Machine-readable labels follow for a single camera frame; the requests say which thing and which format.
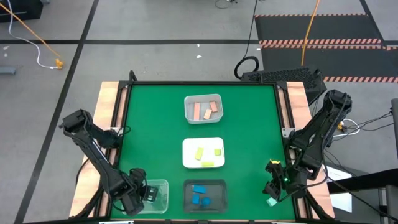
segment blue block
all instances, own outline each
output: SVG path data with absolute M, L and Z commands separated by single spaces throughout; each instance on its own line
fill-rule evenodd
M 199 205 L 200 196 L 199 195 L 192 195 L 192 204 Z
M 211 204 L 211 199 L 210 199 L 209 197 L 204 197 L 204 198 L 202 198 L 202 200 L 201 200 L 201 204 L 202 204 L 203 206 L 208 206 L 208 205 Z
M 201 186 L 201 185 L 194 185 L 193 186 L 193 191 L 195 193 L 205 194 L 206 193 L 206 187 L 205 186 Z

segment gray floor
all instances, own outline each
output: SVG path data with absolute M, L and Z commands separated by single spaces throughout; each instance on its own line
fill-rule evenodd
M 78 40 L 93 0 L 51 0 L 42 18 L 27 21 L 49 40 Z M 395 0 L 367 0 L 386 40 L 398 40 Z M 266 0 L 258 14 L 311 13 L 315 0 Z M 216 9 L 213 0 L 99 0 L 88 34 L 93 40 L 247 39 L 254 1 L 240 0 L 229 9 Z M 318 13 L 362 13 L 357 0 L 322 0 Z M 8 24 L 0 24 L 0 39 L 11 39 Z M 33 39 L 18 23 L 13 33 Z M 256 39 L 253 29 L 252 38 Z M 257 45 L 248 55 L 261 56 Z M 40 61 L 54 57 L 43 46 Z M 0 205 L 2 223 L 13 223 L 57 104 L 76 45 L 54 45 L 63 56 L 63 70 L 35 63 L 31 45 L 0 45 L 0 65 L 17 67 L 17 75 L 0 77 Z M 133 69 L 140 80 L 236 80 L 233 69 L 245 45 L 85 45 L 70 85 L 61 118 L 84 108 L 93 113 L 100 84 L 123 80 Z M 252 69 L 245 64 L 241 71 Z M 387 113 L 398 97 L 396 84 L 327 83 L 353 98 L 348 118 L 362 122 Z M 375 122 L 376 128 L 391 118 Z M 365 172 L 398 167 L 392 127 L 361 131 L 333 143 L 330 151 L 345 166 Z M 56 130 L 25 222 L 67 218 L 82 153 Z

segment black rubber mat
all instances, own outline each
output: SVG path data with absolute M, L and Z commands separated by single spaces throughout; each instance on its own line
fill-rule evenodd
M 256 15 L 259 40 L 302 40 L 310 19 L 310 15 Z M 309 40 L 350 39 L 350 43 L 356 39 L 355 44 L 367 43 L 369 39 L 379 42 L 380 38 L 365 14 L 316 15 L 308 37 Z
M 394 66 L 398 69 L 398 47 L 387 47 L 387 53 Z
M 261 54 L 265 70 L 299 67 L 302 46 L 272 45 L 263 47 Z M 397 69 L 380 47 L 308 46 L 304 65 L 319 68 L 326 82 L 398 82 Z

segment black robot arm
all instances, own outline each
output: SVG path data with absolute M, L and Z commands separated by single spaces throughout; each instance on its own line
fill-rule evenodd
M 101 148 L 109 149 L 120 145 L 121 138 L 114 130 L 103 131 L 93 124 L 89 112 L 78 110 L 62 119 L 60 128 L 80 147 L 101 176 L 101 186 L 110 200 L 120 200 L 125 212 L 138 214 L 143 200 L 155 201 L 157 188 L 144 185 L 146 173 L 142 169 L 131 169 L 130 174 L 122 172 L 109 163 Z
M 346 93 L 331 90 L 323 99 L 323 107 L 300 131 L 292 131 L 284 139 L 285 150 L 293 149 L 296 158 L 293 164 L 282 167 L 279 161 L 270 161 L 266 171 L 272 180 L 262 191 L 280 202 L 280 195 L 286 190 L 288 195 L 306 197 L 320 217 L 330 218 L 307 191 L 307 180 L 315 180 L 322 168 L 323 151 L 330 147 L 333 133 L 338 124 L 351 111 L 351 97 Z

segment yellow block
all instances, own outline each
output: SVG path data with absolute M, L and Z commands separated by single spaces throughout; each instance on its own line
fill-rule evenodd
M 199 147 L 199 148 L 197 149 L 197 153 L 195 154 L 195 159 L 196 159 L 196 160 L 200 160 L 202 155 L 203 155 L 203 148 L 202 148 L 202 147 Z
M 221 155 L 221 149 L 215 149 L 214 150 L 214 155 L 220 156 Z
M 201 166 L 202 167 L 211 167 L 211 166 L 214 166 L 214 162 L 202 162 Z

